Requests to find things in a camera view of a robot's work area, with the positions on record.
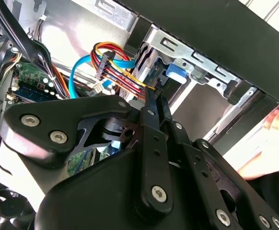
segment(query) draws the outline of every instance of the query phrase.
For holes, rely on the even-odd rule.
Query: capacitor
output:
[[[43,83],[47,84],[49,82],[48,78],[43,79]]]

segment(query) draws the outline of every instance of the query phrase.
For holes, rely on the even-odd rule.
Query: yellow cable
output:
[[[9,66],[8,68],[6,68],[3,77],[5,77],[6,74],[20,61],[22,56],[23,56],[22,54],[17,54],[17,57],[16,57],[14,63],[11,66]]]
[[[107,45],[107,44],[111,44],[111,45],[114,45],[114,46],[117,46],[119,47],[120,49],[123,49],[122,47],[120,47],[119,45],[115,44],[115,43],[112,43],[112,42],[101,42],[99,43],[97,46],[96,46],[96,52],[99,54],[99,55],[103,55],[100,51],[99,51],[99,47],[100,46],[103,46],[103,45]],[[135,77],[133,77],[130,73],[128,73],[127,71],[121,69],[120,67],[118,67],[113,61],[109,61],[111,63],[111,65],[113,67],[115,67],[117,70],[119,70],[120,72],[122,72],[123,74],[127,75],[128,77],[130,77],[131,79],[133,79],[135,82],[137,82],[138,84],[140,84],[141,86],[143,87],[148,87],[152,90],[155,90],[155,88],[151,87],[151,86],[147,86],[146,84],[144,84],[143,82],[139,81],[138,79],[136,79]]]
[[[110,80],[111,82],[117,84],[119,87],[123,88],[124,90],[126,90],[127,92],[133,94],[135,97],[139,97],[137,94],[131,92],[130,90],[128,90],[126,87],[124,87],[122,84],[120,84],[118,81],[115,81],[113,79],[111,79],[110,77],[104,76],[104,78]]]
[[[136,81],[138,84],[140,84],[143,87],[148,87],[152,90],[155,90],[155,88],[148,86],[146,84],[144,84],[143,82],[139,81],[138,79],[136,79],[135,77],[133,77],[130,73],[128,73],[127,71],[124,71],[123,69],[121,69],[120,67],[118,67],[113,61],[109,61],[111,63],[111,65],[116,68],[117,70],[119,70],[120,72],[122,72],[123,74],[127,75],[128,77],[130,77],[131,79],[133,79],[134,81]]]

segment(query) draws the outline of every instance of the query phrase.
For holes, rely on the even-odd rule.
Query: person's hand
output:
[[[245,180],[279,171],[279,110],[267,117],[262,127],[262,136],[262,152],[238,171]]]

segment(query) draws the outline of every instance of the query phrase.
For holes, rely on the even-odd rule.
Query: cooling fan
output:
[[[24,196],[0,190],[0,230],[33,230],[34,217],[35,212]]]

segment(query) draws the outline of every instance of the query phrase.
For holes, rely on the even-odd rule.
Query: silver screw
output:
[[[154,115],[154,112],[151,111],[151,110],[148,110],[148,113],[151,114],[151,115]]]
[[[152,196],[160,203],[164,203],[167,200],[167,195],[164,189],[155,185],[151,189]]]
[[[120,106],[126,108],[126,104],[125,104],[125,103],[123,103],[123,102],[118,102],[118,104],[119,104]]]
[[[182,129],[182,125],[180,125],[179,123],[176,123],[176,127],[177,127],[178,129]]]
[[[19,50],[18,50],[16,47],[13,46],[13,47],[11,48],[11,52],[12,52],[12,53],[15,53],[15,54],[18,54],[18,53],[19,53]]]
[[[202,141],[201,143],[202,143],[203,147],[205,147],[207,149],[209,148],[209,145],[206,142]]]
[[[217,218],[220,220],[220,222],[225,225],[225,226],[230,226],[230,219],[229,216],[227,215],[227,213],[225,213],[223,210],[221,209],[217,209],[216,210],[216,215]]]
[[[67,135],[61,131],[54,131],[50,134],[50,139],[58,144],[64,144],[67,141]]]
[[[25,126],[29,126],[29,127],[35,127],[39,125],[39,119],[36,116],[33,115],[25,115],[21,118],[21,122],[25,125]]]
[[[272,217],[272,220],[274,224],[279,228],[279,220],[277,220],[275,217]]]
[[[260,218],[261,222],[264,224],[265,227],[270,228],[270,223],[268,222],[268,220],[264,216],[260,215],[259,218]]]

